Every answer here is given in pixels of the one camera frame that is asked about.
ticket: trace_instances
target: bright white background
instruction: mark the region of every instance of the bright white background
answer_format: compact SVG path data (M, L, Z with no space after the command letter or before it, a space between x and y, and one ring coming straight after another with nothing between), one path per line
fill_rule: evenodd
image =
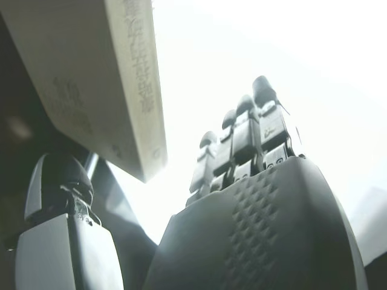
M158 243L184 208L203 133L219 131L224 114L265 75L362 243L372 213L387 211L384 5L156 0L169 164L146 185L111 166L147 234Z

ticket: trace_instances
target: cardboard box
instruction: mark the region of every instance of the cardboard box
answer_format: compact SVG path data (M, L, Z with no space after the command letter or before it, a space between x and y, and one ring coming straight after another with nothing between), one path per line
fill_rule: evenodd
M0 8L58 130L144 182L165 166L151 0L0 0Z

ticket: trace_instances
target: dark background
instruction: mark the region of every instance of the dark background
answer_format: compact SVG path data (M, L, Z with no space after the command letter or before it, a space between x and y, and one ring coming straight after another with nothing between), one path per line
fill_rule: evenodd
M24 205L34 165L41 155L69 152L85 164L89 152L58 132L48 119L0 14L0 286L15 288L15 245L24 223ZM93 210L113 236L125 289L140 289L155 251L132 216L130 205L103 160L94 173ZM125 205L127 215L114 213ZM370 290L387 289L387 254L366 267Z

